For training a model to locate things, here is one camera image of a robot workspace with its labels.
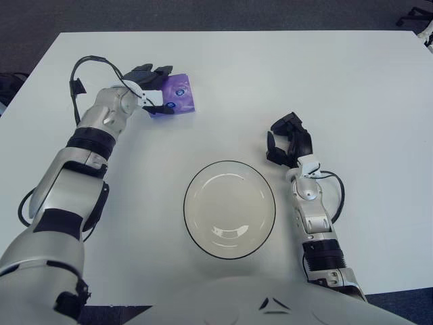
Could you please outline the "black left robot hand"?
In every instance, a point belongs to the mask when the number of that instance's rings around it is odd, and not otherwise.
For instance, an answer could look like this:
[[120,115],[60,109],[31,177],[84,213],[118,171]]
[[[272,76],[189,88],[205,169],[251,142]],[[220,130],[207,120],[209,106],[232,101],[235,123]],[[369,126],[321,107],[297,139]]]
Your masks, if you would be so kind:
[[126,73],[123,79],[126,81],[132,81],[136,83],[143,91],[143,95],[146,99],[143,101],[143,109],[150,114],[174,114],[175,111],[167,107],[164,104],[156,104],[154,100],[149,99],[146,92],[159,91],[162,92],[162,86],[167,82],[169,75],[171,74],[172,66],[157,67],[152,70],[153,64],[144,64],[137,66],[132,71]]

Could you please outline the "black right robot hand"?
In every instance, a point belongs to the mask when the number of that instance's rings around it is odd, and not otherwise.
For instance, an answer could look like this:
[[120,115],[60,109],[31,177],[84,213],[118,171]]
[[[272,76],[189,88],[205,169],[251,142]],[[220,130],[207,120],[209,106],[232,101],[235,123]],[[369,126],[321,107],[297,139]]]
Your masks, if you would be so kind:
[[[287,150],[282,150],[275,145],[275,135],[287,137],[289,143]],[[267,132],[267,160],[277,165],[296,168],[298,159],[310,154],[313,154],[311,135],[294,112],[276,121]]]

